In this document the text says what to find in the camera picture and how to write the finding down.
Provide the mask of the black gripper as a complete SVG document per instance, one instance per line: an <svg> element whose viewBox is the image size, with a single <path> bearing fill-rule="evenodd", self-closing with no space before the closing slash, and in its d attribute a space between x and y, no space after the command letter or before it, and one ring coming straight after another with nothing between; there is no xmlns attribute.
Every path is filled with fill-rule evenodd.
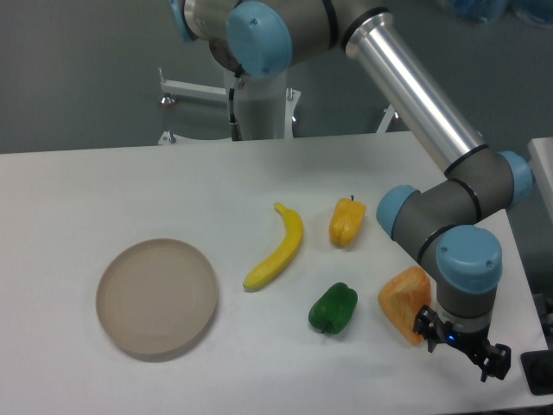
<svg viewBox="0 0 553 415"><path fill-rule="evenodd" d="M427 343L433 353L436 346L446 344L465 353L469 360L480 368L480 381L488 378L504 380L512 363L509 346L488 340L492 312L476 318L465 318L448 313L436 313L424 305L416 314L413 332Z"/></svg>

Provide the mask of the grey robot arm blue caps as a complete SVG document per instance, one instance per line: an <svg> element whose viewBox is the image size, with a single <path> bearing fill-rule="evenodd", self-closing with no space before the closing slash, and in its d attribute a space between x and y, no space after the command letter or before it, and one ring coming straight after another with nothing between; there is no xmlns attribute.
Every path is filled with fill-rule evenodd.
<svg viewBox="0 0 553 415"><path fill-rule="evenodd" d="M487 338L502 249L479 223L530 193L526 161L482 141L405 45L380 1L172 1L169 9L183 40L222 42L256 78L335 47L367 71L445 175L425 192L396 187L377 208L380 226L436 283L437 305L421 308L414 330L429 348L461 351L483 378L504 379L511 350Z"/></svg>

